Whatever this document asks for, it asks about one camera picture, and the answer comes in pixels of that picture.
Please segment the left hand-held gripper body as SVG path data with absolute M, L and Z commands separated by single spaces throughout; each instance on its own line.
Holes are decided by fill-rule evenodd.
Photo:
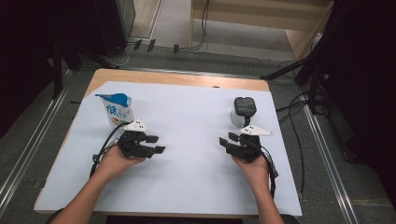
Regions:
M 146 142 L 146 124 L 141 120 L 124 123 L 121 125 L 123 134 L 120 136 L 118 145 L 122 154 L 127 158 L 151 158 L 155 148 L 142 145 Z

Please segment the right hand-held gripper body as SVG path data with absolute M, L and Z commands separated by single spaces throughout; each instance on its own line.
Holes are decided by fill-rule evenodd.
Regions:
M 272 135 L 273 133 L 255 125 L 248 125 L 240 129 L 237 142 L 229 143 L 226 152 L 238 159 L 252 162 L 259 156 L 264 156 L 268 162 L 272 162 L 271 154 L 262 146 L 261 135 Z

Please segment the glass jar with black lid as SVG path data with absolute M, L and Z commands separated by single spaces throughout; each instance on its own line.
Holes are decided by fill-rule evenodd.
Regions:
M 231 110 L 231 122 L 237 128 L 244 128 L 250 124 L 256 112 L 257 107 L 253 98 L 236 97 Z

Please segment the blue and white pouch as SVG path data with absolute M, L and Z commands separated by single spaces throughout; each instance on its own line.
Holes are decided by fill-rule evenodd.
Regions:
M 131 108 L 132 98 L 125 93 L 96 94 L 96 97 L 101 99 L 111 127 L 134 120 L 134 112 Z

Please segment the person's right hand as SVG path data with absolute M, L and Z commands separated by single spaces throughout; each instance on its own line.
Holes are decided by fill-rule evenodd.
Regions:
M 232 157 L 232 159 L 242 170 L 254 194 L 270 194 L 269 171 L 263 156 L 256 158 L 252 162 L 246 162 L 236 157 Z

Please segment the person's left hand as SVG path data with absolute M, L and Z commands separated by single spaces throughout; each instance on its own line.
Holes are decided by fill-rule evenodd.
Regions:
M 145 158 L 126 158 L 120 148 L 114 146 L 101 159 L 95 173 L 109 182 L 127 169 L 145 160 Z

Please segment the white paper sheet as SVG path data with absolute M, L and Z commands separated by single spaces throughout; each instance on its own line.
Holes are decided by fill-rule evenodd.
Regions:
M 237 97 L 254 99 L 254 125 L 279 176 L 275 202 L 283 214 L 299 216 L 288 155 L 268 91 L 108 81 L 81 102 L 70 132 L 50 169 L 34 209 L 52 213 L 66 206 L 89 178 L 92 157 L 112 132 L 101 95 L 125 93 L 148 134 L 158 136 L 160 155 L 128 169 L 106 185 L 98 212 L 134 215 L 254 217 L 256 203 L 241 170 L 219 144 L 236 132 L 230 113 Z

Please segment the black metal stand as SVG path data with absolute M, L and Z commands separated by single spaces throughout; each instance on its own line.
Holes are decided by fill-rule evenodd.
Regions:
M 58 38 L 53 46 L 52 62 L 53 62 L 53 83 L 54 91 L 52 98 L 57 98 L 64 87 L 63 84 L 63 73 L 62 73 L 62 61 L 66 62 L 66 65 L 71 70 L 79 70 L 82 66 L 81 60 L 78 55 L 82 53 L 88 58 L 94 60 L 95 62 L 102 65 L 104 68 L 108 69 L 118 69 L 119 66 L 112 66 L 110 63 L 106 62 L 98 55 L 94 54 L 87 48 L 84 48 L 75 41 L 69 38 Z
M 297 76 L 294 78 L 294 83 L 297 86 L 303 86 L 308 80 L 310 80 L 310 88 L 308 92 L 308 107 L 312 114 L 316 115 L 316 96 L 318 92 L 319 77 L 321 75 L 321 65 L 319 60 L 321 59 L 321 49 L 313 49 L 311 53 L 302 58 L 299 61 L 292 63 L 270 75 L 260 76 L 263 80 L 273 80 L 280 76 L 287 74 L 288 72 L 294 71 L 297 68 L 300 69 Z

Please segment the dark cabinet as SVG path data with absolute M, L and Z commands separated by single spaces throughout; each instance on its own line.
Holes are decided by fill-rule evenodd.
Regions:
M 134 0 L 93 0 L 104 54 L 112 56 L 126 47 L 134 25 Z

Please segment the wooden shelf unit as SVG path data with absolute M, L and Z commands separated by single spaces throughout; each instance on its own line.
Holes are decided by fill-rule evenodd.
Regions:
M 208 19 L 229 23 L 283 29 L 293 56 L 301 60 L 330 17 L 333 0 L 191 0 L 189 45 L 193 20 L 201 19 L 209 1 Z

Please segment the dark curtain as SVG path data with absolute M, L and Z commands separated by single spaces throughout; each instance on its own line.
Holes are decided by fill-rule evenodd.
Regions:
M 324 86 L 352 135 L 346 148 L 378 175 L 396 209 L 396 0 L 334 0 Z
M 91 1 L 0 0 L 0 138 L 53 81 L 53 47 L 74 34 Z

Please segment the metal floor rail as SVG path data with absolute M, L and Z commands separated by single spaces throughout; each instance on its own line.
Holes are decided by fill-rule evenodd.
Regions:
M 315 138 L 318 152 L 324 163 L 324 167 L 332 185 L 332 190 L 340 211 L 346 224 L 360 224 L 355 213 L 352 201 L 349 198 L 345 185 L 338 173 L 336 165 L 332 159 L 330 148 L 325 140 L 323 132 L 319 126 L 318 119 L 312 114 L 308 105 L 304 107 L 304 113 L 310 126 L 311 132 Z
M 70 86 L 70 82 L 73 79 L 73 72 L 68 69 L 64 74 L 63 82 L 64 86 L 61 89 L 57 97 L 52 99 L 35 127 L 34 132 L 29 138 L 29 141 L 23 148 L 21 155 L 17 159 L 15 165 L 13 166 L 10 174 L 6 178 L 5 182 L 0 187 L 0 218 L 5 213 L 9 202 L 11 201 L 18 185 L 26 173 L 26 170 L 31 163 L 33 156 L 35 155 L 38 147 L 40 146 L 42 139 L 44 138 L 48 128 L 50 127 L 55 115 L 59 111 L 64 97 Z

